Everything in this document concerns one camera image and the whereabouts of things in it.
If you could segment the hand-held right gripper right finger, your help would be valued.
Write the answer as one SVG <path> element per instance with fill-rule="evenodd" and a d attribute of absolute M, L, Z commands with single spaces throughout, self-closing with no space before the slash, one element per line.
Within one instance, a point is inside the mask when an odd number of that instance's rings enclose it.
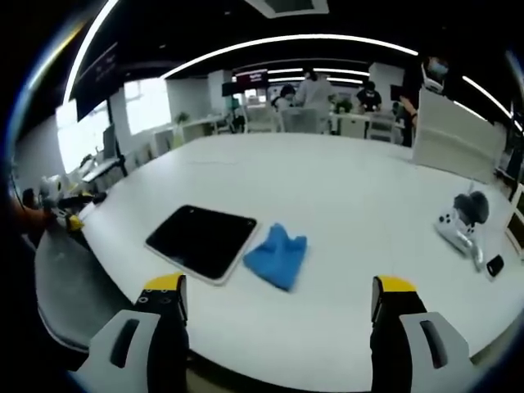
<path fill-rule="evenodd" d="M 469 392 L 469 346 L 415 286 L 395 276 L 373 278 L 372 392 Z"/>

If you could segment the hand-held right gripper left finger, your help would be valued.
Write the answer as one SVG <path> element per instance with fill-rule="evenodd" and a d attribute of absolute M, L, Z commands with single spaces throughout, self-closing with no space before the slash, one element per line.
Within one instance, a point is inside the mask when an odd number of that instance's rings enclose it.
<path fill-rule="evenodd" d="M 132 309 L 90 341 L 79 368 L 84 392 L 186 392 L 189 335 L 183 273 L 152 279 Z"/>

